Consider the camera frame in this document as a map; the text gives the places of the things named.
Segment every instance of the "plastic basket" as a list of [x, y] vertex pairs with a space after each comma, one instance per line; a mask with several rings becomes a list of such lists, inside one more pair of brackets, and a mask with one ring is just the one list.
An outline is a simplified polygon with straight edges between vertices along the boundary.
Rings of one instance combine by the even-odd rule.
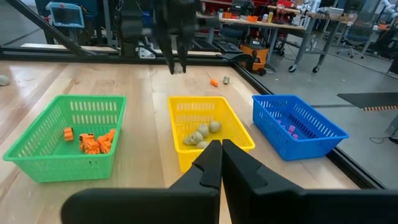
[[[294, 95], [256, 95], [253, 100], [254, 124], [286, 161], [325, 156], [349, 137]], [[289, 133], [290, 125], [297, 139]]]
[[192, 162], [203, 152], [195, 146], [186, 146], [185, 137], [197, 130], [197, 127], [210, 121], [221, 122], [221, 130], [209, 134], [205, 139], [230, 139], [241, 149], [248, 152], [256, 146], [239, 118], [225, 98], [220, 96], [171, 96], [169, 97], [170, 119], [175, 150], [178, 154], [181, 172], [186, 172]]
[[[105, 179], [111, 176], [126, 98], [123, 96], [57, 96], [3, 155], [36, 182]], [[63, 130], [72, 127], [74, 140]], [[101, 136], [116, 128], [108, 154], [80, 152], [79, 134]]]

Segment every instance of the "gray floor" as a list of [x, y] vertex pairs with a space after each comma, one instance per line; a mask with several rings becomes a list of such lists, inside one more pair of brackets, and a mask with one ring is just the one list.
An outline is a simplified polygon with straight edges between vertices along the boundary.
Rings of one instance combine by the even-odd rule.
[[[289, 37], [289, 40], [300, 42], [295, 37]], [[318, 73], [312, 73], [318, 62], [316, 55], [304, 55], [296, 72], [289, 73], [287, 69], [293, 64], [289, 59], [295, 58], [297, 49], [286, 47], [284, 58], [273, 55], [272, 63], [278, 71], [258, 79], [275, 94], [295, 94], [311, 105], [340, 105], [317, 109], [349, 133], [350, 138], [342, 141], [339, 147], [381, 184], [398, 189], [398, 146], [387, 139], [382, 144], [369, 140], [387, 136], [384, 131], [398, 111], [366, 112], [337, 96], [338, 93], [398, 91], [398, 80], [381, 72], [388, 70], [391, 62], [374, 57], [337, 57], [338, 49], [330, 49], [331, 54]]]

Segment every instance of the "black mat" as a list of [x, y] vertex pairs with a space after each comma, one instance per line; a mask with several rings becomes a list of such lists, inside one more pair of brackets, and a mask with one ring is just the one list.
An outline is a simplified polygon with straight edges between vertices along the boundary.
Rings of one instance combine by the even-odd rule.
[[398, 110], [398, 93], [344, 93], [337, 96], [365, 111]]

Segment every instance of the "gray ball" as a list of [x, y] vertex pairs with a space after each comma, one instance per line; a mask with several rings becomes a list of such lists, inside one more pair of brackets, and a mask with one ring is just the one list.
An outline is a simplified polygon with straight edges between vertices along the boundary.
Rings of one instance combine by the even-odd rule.
[[10, 84], [10, 79], [5, 75], [0, 75], [0, 86], [6, 86]]

